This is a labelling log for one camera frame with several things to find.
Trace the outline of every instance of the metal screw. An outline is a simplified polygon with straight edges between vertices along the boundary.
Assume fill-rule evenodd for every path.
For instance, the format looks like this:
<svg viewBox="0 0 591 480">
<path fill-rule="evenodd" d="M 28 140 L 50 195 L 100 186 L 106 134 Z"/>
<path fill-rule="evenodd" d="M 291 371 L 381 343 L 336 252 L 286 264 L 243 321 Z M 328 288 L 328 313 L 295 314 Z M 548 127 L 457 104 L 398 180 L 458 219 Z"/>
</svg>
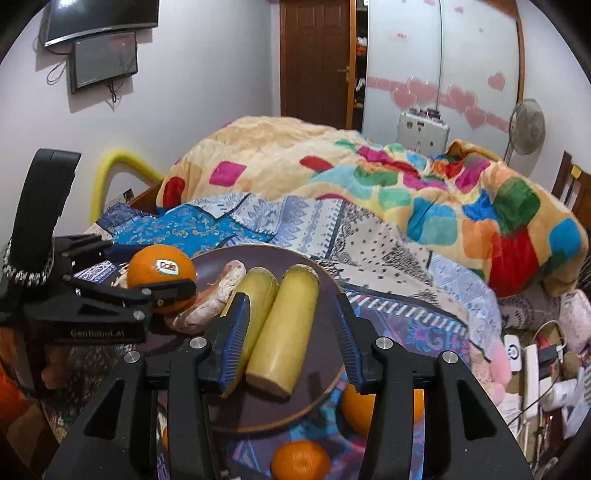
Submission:
<svg viewBox="0 0 591 480">
<path fill-rule="evenodd" d="M 375 344 L 378 348 L 383 350 L 388 350 L 394 346 L 394 342 L 389 339 L 388 337 L 380 337 L 375 341 Z"/>
<path fill-rule="evenodd" d="M 455 352 L 452 352 L 449 350 L 443 352 L 443 354 L 441 355 L 441 358 L 443 358 L 443 361 L 448 364 L 454 364 L 458 360 L 457 354 Z"/>
<path fill-rule="evenodd" d="M 189 342 L 189 346 L 191 348 L 203 348 L 206 345 L 207 345 L 207 340 L 203 337 L 191 338 L 191 341 Z"/>
<path fill-rule="evenodd" d="M 139 360 L 140 356 L 141 355 L 139 354 L 139 352 L 137 352 L 136 350 L 132 350 L 125 354 L 123 360 L 125 360 L 125 363 L 127 364 L 134 364 Z"/>
</svg>

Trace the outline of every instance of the brown door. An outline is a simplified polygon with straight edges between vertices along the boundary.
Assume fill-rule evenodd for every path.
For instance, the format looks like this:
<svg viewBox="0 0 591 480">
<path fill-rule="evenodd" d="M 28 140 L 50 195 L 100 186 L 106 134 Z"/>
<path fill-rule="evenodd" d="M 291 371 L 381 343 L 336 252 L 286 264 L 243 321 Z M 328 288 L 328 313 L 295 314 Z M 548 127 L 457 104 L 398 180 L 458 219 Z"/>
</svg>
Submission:
<svg viewBox="0 0 591 480">
<path fill-rule="evenodd" d="M 349 0 L 281 0 L 281 114 L 345 128 Z"/>
</svg>

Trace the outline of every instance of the black monitor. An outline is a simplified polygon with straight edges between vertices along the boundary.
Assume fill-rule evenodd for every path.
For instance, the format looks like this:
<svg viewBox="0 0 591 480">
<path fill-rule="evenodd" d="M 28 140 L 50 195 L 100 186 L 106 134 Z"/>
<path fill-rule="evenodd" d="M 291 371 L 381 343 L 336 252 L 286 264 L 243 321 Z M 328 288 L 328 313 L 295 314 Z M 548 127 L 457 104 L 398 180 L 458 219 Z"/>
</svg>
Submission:
<svg viewBox="0 0 591 480">
<path fill-rule="evenodd" d="M 41 23 L 39 38 L 56 43 L 115 30 L 158 26 L 159 0 L 52 0 Z"/>
</svg>

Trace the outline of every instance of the fan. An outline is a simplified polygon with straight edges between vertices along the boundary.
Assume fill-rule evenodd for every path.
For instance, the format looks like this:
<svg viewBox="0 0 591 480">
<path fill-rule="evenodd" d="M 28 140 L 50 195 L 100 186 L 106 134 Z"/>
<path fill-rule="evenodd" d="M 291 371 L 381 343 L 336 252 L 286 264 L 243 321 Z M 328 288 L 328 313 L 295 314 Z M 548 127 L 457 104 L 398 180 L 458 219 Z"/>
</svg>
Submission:
<svg viewBox="0 0 591 480">
<path fill-rule="evenodd" d="M 513 150 L 520 155 L 530 155 L 538 150 L 546 135 L 544 114 L 540 104 L 526 99 L 515 105 L 509 120 L 509 146 L 505 162 L 509 164 Z"/>
</svg>

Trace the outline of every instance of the fruit sticker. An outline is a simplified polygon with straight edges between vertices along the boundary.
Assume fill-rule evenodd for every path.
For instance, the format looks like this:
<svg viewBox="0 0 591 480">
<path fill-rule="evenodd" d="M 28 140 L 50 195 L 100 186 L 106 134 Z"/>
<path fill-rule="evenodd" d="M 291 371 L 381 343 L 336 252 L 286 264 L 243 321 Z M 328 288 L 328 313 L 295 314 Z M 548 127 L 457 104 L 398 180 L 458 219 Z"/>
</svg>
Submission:
<svg viewBox="0 0 591 480">
<path fill-rule="evenodd" d="M 156 260 L 156 270 L 158 270 L 163 275 L 169 275 L 171 277 L 175 277 L 178 275 L 178 265 L 176 262 L 172 260 L 164 260 L 159 258 Z"/>
</svg>

